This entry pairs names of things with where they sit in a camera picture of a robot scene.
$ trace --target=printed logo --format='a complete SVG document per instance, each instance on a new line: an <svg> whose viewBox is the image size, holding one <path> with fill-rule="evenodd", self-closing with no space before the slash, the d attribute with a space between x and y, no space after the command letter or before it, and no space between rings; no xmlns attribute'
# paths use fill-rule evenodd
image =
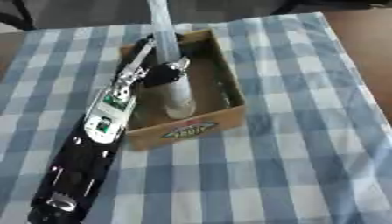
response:
<svg viewBox="0 0 392 224"><path fill-rule="evenodd" d="M163 138L189 138L200 135L218 125L217 122L199 122L189 126L176 128L172 132L164 134Z"/></svg>

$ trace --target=robotic arm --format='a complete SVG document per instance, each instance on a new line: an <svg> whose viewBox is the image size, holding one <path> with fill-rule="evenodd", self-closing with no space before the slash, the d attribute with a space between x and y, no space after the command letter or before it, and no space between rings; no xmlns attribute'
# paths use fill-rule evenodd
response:
<svg viewBox="0 0 392 224"><path fill-rule="evenodd" d="M148 68L154 48L153 38L139 41L75 124L31 201L29 223L80 224L84 220L115 159L137 105L138 89L176 81L189 67L184 57Z"/></svg>

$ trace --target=plastic tube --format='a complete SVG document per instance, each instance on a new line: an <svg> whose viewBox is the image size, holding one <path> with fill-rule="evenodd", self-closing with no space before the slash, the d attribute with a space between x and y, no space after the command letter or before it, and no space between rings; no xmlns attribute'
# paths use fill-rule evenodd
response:
<svg viewBox="0 0 392 224"><path fill-rule="evenodd" d="M148 0L148 3L153 35L157 43L157 62L179 61L181 58L179 43L172 26L166 0ZM182 119L194 113L196 103L193 99L187 74L171 84L162 86L160 89L164 98L166 113L170 118Z"/></svg>

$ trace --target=gingham tablecloth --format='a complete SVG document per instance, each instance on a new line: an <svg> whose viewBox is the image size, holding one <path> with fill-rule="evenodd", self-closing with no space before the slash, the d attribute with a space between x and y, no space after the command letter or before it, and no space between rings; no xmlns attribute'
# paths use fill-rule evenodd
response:
<svg viewBox="0 0 392 224"><path fill-rule="evenodd" d="M85 223L391 223L391 130L323 15L177 26L206 27L246 96L244 125L155 150L124 143ZM27 35L0 85L1 224L25 223L118 47L150 32Z"/></svg>

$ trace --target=cardboard box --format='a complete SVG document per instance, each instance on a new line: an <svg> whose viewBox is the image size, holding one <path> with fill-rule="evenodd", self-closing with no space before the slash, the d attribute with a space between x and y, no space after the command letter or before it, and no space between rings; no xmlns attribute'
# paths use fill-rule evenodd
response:
<svg viewBox="0 0 392 224"><path fill-rule="evenodd" d="M121 55L131 48L122 47ZM189 118L173 120L165 113L164 105L157 104L161 102L158 87L144 89L126 132L135 150L146 150L242 124L244 97L212 32L187 33L180 48L191 60L188 76L196 112Z"/></svg>

